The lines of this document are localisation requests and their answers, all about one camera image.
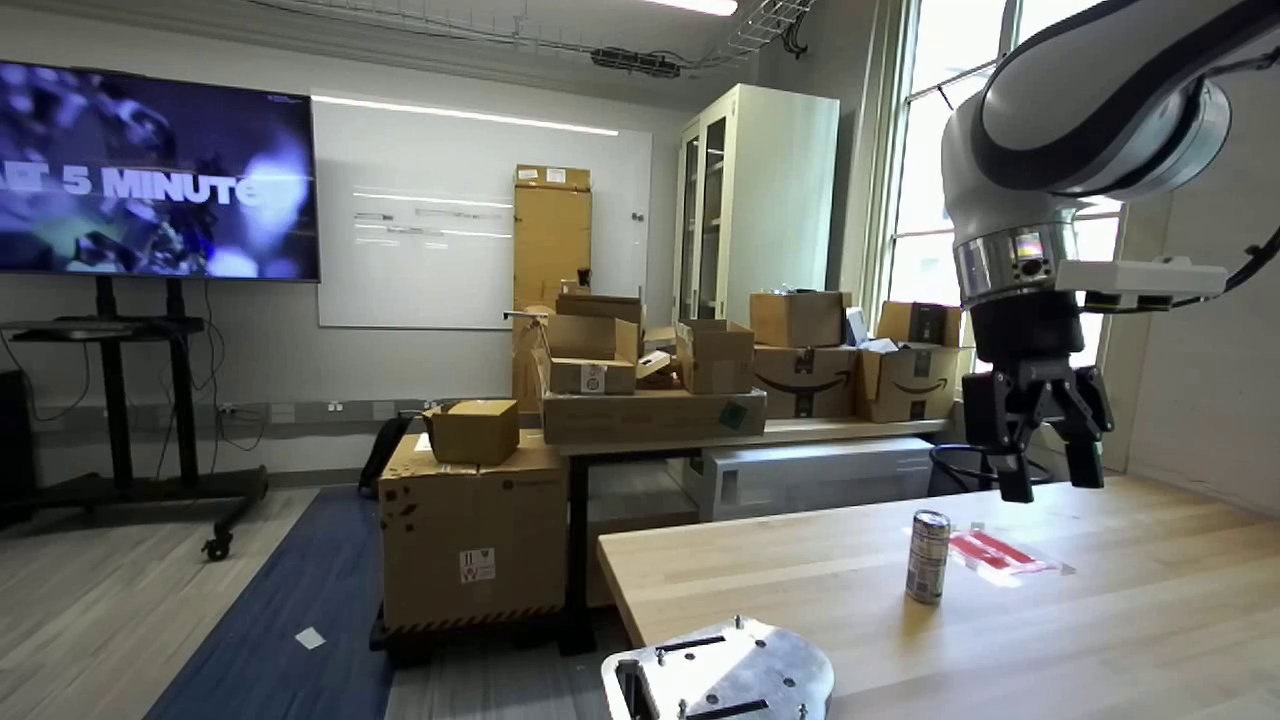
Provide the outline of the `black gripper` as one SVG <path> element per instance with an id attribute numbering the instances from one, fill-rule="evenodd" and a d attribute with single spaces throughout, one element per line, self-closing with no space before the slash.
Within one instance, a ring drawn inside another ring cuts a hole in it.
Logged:
<path id="1" fill-rule="evenodd" d="M 1077 366 L 1083 346 L 1078 308 L 1068 292 L 1000 294 L 973 308 L 984 372 L 965 380 L 973 442 L 991 448 L 991 472 L 1007 504 L 1033 500 L 1024 430 L 1049 418 L 1064 435 L 1077 486 L 1099 486 L 1099 435 L 1113 409 L 1097 366 Z"/>

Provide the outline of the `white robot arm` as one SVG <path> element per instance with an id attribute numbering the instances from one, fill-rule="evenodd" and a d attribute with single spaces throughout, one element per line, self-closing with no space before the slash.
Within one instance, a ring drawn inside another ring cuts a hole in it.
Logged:
<path id="1" fill-rule="evenodd" d="M 1258 73 L 1280 0 L 1097 0 L 1021 39 L 951 109 L 938 139 L 960 302 L 980 366 L 960 385 L 986 484 L 1033 497 L 1029 435 L 1054 429 L 1068 480 L 1105 480 L 1105 375 L 1078 366 L 1088 310 L 1173 310 L 1250 278 L 1187 261 L 1078 261 L 1064 248 L 1088 195 L 1132 199 L 1198 175 L 1233 133 L 1221 89 Z"/>

